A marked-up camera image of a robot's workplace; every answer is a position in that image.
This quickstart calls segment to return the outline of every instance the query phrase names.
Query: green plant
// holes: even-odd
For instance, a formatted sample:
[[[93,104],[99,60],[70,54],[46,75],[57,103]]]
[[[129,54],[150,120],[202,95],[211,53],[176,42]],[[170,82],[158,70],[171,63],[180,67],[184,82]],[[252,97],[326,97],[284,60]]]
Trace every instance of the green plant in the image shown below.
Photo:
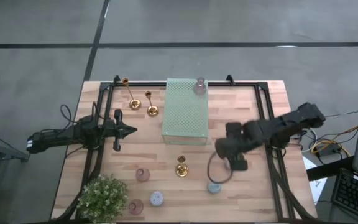
[[[84,186],[77,208],[93,223],[114,222],[127,205],[127,186],[120,180],[99,175]]]

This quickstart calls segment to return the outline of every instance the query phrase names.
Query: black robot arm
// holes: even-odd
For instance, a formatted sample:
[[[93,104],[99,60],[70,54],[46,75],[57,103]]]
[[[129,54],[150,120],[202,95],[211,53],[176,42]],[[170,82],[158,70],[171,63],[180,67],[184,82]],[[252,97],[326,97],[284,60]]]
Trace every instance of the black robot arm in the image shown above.
[[[27,151],[31,154],[44,152],[50,147],[82,144],[85,149],[96,149],[100,140],[106,137],[115,137],[113,149],[120,151],[119,140],[128,134],[137,131],[137,128],[122,122],[122,111],[114,111],[114,119],[107,118],[104,125],[98,125],[98,118],[92,115],[79,119],[76,124],[66,129],[40,131],[27,139]]]
[[[316,105],[304,103],[297,110],[271,120],[226,124],[226,138],[217,139],[215,148],[221,159],[227,158],[232,170],[247,170],[242,153],[247,153],[265,141],[271,146],[284,148],[294,134],[305,128],[319,128],[325,121]]]

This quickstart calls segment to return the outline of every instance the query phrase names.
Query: wooden tabletop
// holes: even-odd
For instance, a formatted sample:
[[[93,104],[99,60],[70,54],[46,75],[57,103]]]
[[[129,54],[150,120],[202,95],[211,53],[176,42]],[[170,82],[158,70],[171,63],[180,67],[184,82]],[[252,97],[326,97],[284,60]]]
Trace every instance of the wooden tabletop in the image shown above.
[[[84,82],[76,119],[91,114],[92,102],[97,100],[100,82]],[[290,111],[283,81],[268,81],[275,116]],[[214,140],[226,135],[229,121],[242,123],[259,119],[255,91],[251,87],[209,87],[209,135],[207,146],[177,146],[163,143],[161,128],[164,112],[164,87],[131,87],[134,98],[142,101],[141,109],[129,108],[126,88],[115,88],[111,117],[120,108],[123,122],[137,127],[138,131],[121,141],[121,152],[112,149],[114,139],[107,138],[101,173],[124,181],[128,185],[129,200],[141,199],[144,210],[138,216],[126,210],[119,222],[274,222],[277,221],[272,186],[269,178],[265,149],[260,147],[246,154],[249,169],[235,172],[231,181],[223,184],[216,195],[207,191],[206,166],[214,151]],[[160,114],[147,116],[149,102],[144,92],[152,92],[152,103]],[[267,116],[264,95],[264,111]],[[68,153],[78,148],[70,146]],[[186,157],[189,174],[178,177],[175,166],[178,156]],[[52,218],[58,217],[78,193],[83,175],[86,150],[73,153],[65,160],[58,187]],[[290,188],[306,210],[317,217],[306,175],[305,165],[298,147],[287,148],[285,155]],[[140,183],[135,179],[138,168],[150,170],[150,180]],[[211,173],[215,179],[224,179],[228,173],[223,161],[214,159]],[[150,194],[159,191],[164,195],[161,207],[149,203]],[[280,194],[284,211],[285,200]]]

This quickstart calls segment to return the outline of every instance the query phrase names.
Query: gold candlestick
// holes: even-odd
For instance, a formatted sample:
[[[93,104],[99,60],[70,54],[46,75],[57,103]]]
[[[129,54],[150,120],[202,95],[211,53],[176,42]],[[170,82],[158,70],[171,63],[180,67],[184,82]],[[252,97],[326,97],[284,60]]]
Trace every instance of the gold candlestick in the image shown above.
[[[184,164],[186,158],[184,156],[178,157],[179,164],[175,168],[175,172],[179,177],[185,177],[189,173],[189,167]]]
[[[152,92],[146,91],[144,93],[144,95],[147,97],[147,99],[149,99],[149,102],[150,102],[150,106],[149,106],[149,108],[147,108],[147,114],[149,116],[157,116],[158,115],[158,107],[152,105],[152,100],[151,100]]]
[[[132,110],[138,110],[142,106],[142,102],[140,102],[140,100],[138,100],[138,99],[134,99],[134,97],[132,96],[132,93],[129,89],[128,78],[122,78],[121,82],[122,82],[122,84],[124,84],[127,87],[129,94],[132,98],[132,100],[129,102],[129,107]]]

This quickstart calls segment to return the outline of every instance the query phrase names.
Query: green mesh box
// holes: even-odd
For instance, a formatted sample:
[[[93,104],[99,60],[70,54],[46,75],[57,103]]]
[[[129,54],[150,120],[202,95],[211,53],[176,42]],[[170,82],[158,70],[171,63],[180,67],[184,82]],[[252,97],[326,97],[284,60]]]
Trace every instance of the green mesh box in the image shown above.
[[[169,78],[165,90],[162,137],[166,144],[205,145],[208,140],[208,81],[197,95],[196,79]]]

